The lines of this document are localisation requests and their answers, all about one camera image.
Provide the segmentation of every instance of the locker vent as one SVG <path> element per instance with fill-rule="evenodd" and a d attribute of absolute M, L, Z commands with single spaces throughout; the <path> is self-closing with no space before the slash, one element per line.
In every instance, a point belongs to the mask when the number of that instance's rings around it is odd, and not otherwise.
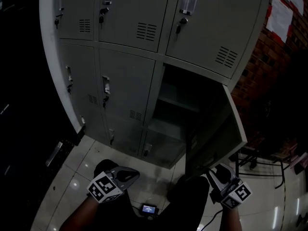
<path fill-rule="evenodd" d="M 132 118 L 132 119 L 135 119 L 137 121 L 141 121 L 141 116 L 142 115 L 140 113 L 135 112 L 133 110 L 131 110 L 130 113 L 129 113 L 129 117 Z"/>
<path fill-rule="evenodd" d="M 96 97 L 89 95 L 89 94 L 88 94 L 88 97 L 89 97 L 90 103 L 97 104 L 97 98 Z"/>
<path fill-rule="evenodd" d="M 192 139 L 192 149 L 197 145 L 197 135 L 195 135 Z"/>
<path fill-rule="evenodd" d="M 218 62 L 227 67 L 232 67 L 237 57 L 237 53 L 228 50 L 225 47 L 220 47 L 215 62 Z"/>
<path fill-rule="evenodd" d="M 90 31 L 91 31 L 90 19 L 80 19 L 79 20 L 79 32 L 89 33 Z"/>
<path fill-rule="evenodd" d="M 155 35 L 156 35 L 156 27 L 157 26 L 155 26 L 155 25 L 139 22 L 138 25 L 137 25 L 137 35 L 136 35 L 136 37 L 139 38 L 139 39 L 154 41 Z"/>

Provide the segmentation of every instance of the locker compartment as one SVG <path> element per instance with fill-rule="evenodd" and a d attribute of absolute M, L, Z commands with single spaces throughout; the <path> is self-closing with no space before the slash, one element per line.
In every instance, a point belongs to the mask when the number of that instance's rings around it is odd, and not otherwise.
<path fill-rule="evenodd" d="M 142 126 L 155 61 L 100 49 L 104 111 Z"/>
<path fill-rule="evenodd" d="M 55 0 L 54 4 L 61 39 L 93 40 L 94 0 Z"/>
<path fill-rule="evenodd" d="M 228 143 L 230 135 L 221 128 L 224 124 L 234 129 L 232 143 Z M 237 145 L 246 142 L 243 126 L 227 87 L 170 65 L 165 67 L 147 131 L 142 157 L 167 168 L 179 159 L 183 144 L 186 145 L 187 163 L 203 169 L 214 165 Z M 226 144 L 223 148 L 216 148 L 219 152 L 215 155 L 203 154 L 214 136 Z M 188 175 L 196 172 L 203 171 L 193 168 Z"/>
<path fill-rule="evenodd" d="M 166 55 L 231 77 L 261 0 L 179 0 Z"/>
<path fill-rule="evenodd" d="M 95 77 L 92 47 L 62 44 L 62 68 L 67 86 L 71 85 L 71 101 L 80 124 L 86 123 L 85 133 L 106 143 Z"/>
<path fill-rule="evenodd" d="M 157 51 L 167 0 L 101 0 L 99 40 Z"/>
<path fill-rule="evenodd" d="M 108 145 L 126 154 L 137 156 L 141 127 L 113 114 L 106 114 L 106 118 L 109 133 Z"/>

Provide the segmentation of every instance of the metal locker cabinet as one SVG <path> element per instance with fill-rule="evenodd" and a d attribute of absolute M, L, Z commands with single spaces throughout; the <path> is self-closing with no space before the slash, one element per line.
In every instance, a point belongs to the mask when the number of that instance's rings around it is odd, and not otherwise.
<path fill-rule="evenodd" d="M 167 55 L 230 78 L 249 41 L 260 2 L 179 0 Z"/>
<path fill-rule="evenodd" d="M 85 133 L 91 138 L 106 143 L 103 118 L 98 98 L 95 77 L 94 48 L 61 44 L 62 67 L 66 82 L 72 79 L 71 100 L 80 123 L 86 122 Z"/>
<path fill-rule="evenodd" d="M 101 0 L 99 40 L 157 51 L 167 0 Z"/>
<path fill-rule="evenodd" d="M 114 114 L 106 114 L 106 119 L 110 138 L 108 145 L 126 154 L 137 156 L 141 127 Z"/>
<path fill-rule="evenodd" d="M 155 61 L 100 49 L 105 111 L 142 126 Z"/>
<path fill-rule="evenodd" d="M 241 119 L 226 86 L 186 141 L 186 178 L 200 176 L 247 143 Z"/>
<path fill-rule="evenodd" d="M 171 168 L 176 158 L 185 150 L 185 141 L 181 141 L 165 134 L 148 130 L 141 157 L 144 161 L 155 165 Z"/>
<path fill-rule="evenodd" d="M 62 39 L 93 40 L 94 0 L 56 0 L 55 15 Z"/>

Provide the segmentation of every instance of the red brick wall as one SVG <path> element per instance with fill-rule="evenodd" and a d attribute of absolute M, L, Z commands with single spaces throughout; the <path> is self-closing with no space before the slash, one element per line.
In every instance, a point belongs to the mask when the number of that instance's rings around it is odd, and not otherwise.
<path fill-rule="evenodd" d="M 291 8 L 289 1 L 284 1 Z M 275 87 L 278 78 L 285 73 L 292 54 L 308 47 L 308 2 L 307 0 L 304 2 L 304 16 L 293 10 L 292 30 L 286 43 L 277 40 L 266 29 L 268 19 L 265 19 L 251 58 L 232 91 L 233 100 L 247 135 L 248 145 L 254 148 L 262 140 L 262 135 L 258 131 L 260 114 L 257 107 L 262 104 L 262 98 Z"/>

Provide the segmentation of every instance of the open locker door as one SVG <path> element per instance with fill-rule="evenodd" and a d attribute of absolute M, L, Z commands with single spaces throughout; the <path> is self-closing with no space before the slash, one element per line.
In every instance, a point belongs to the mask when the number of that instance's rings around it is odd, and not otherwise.
<path fill-rule="evenodd" d="M 247 143 L 241 119 L 222 85 L 202 121 L 186 141 L 185 177 L 200 176 Z"/>

